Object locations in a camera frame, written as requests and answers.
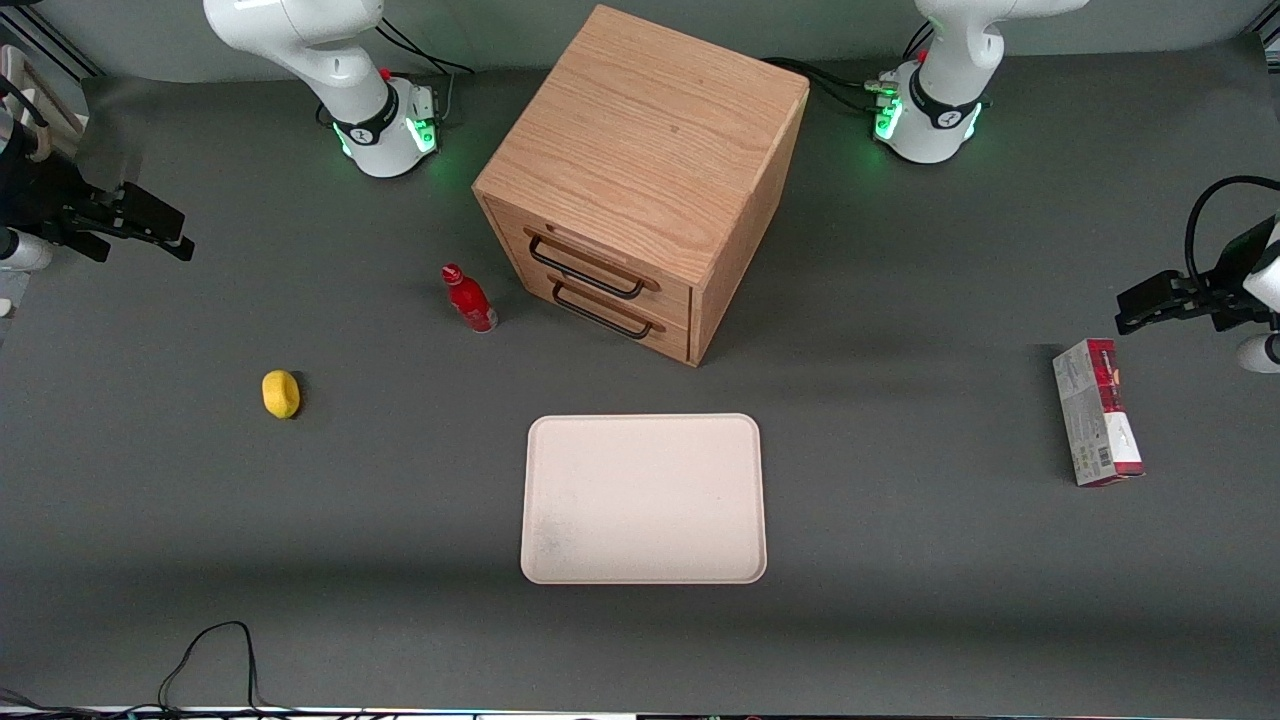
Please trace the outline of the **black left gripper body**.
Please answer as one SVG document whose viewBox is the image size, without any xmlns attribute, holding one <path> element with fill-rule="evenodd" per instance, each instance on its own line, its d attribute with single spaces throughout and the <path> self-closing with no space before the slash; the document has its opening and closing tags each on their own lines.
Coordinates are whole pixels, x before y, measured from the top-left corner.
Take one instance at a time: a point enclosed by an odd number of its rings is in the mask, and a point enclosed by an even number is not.
<svg viewBox="0 0 1280 720">
<path fill-rule="evenodd" d="M 1219 333 L 1258 323 L 1277 328 L 1277 222 L 1263 220 L 1222 249 L 1216 264 L 1190 277 Z"/>
</svg>

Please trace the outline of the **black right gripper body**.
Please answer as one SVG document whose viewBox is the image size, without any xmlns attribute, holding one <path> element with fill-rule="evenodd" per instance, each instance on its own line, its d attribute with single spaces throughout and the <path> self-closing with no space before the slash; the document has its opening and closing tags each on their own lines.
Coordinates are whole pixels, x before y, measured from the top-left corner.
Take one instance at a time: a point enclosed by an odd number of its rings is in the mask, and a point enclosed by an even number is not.
<svg viewBox="0 0 1280 720">
<path fill-rule="evenodd" d="M 24 150 L 4 151 L 3 263 L 49 264 L 55 246 L 106 261 L 113 225 L 97 193 L 73 161 L 55 156 L 35 161 Z"/>
</svg>

